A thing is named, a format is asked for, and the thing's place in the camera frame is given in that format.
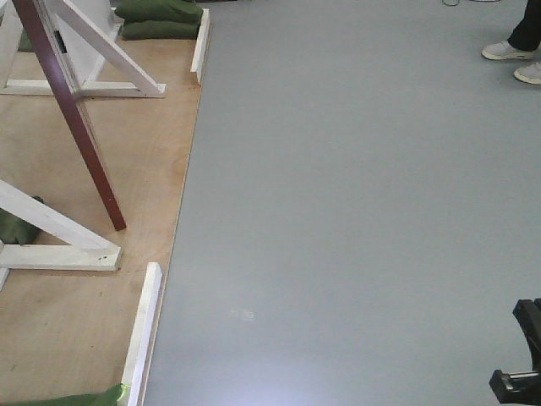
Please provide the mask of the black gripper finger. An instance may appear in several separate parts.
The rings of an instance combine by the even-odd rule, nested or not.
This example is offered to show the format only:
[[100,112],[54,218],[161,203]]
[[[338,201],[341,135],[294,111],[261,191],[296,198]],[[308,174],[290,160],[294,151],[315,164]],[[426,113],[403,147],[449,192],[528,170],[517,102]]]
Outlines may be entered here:
[[519,299],[513,310],[526,338],[533,370],[540,371],[540,298]]
[[495,370],[489,386],[500,404],[540,405],[540,372],[504,373]]

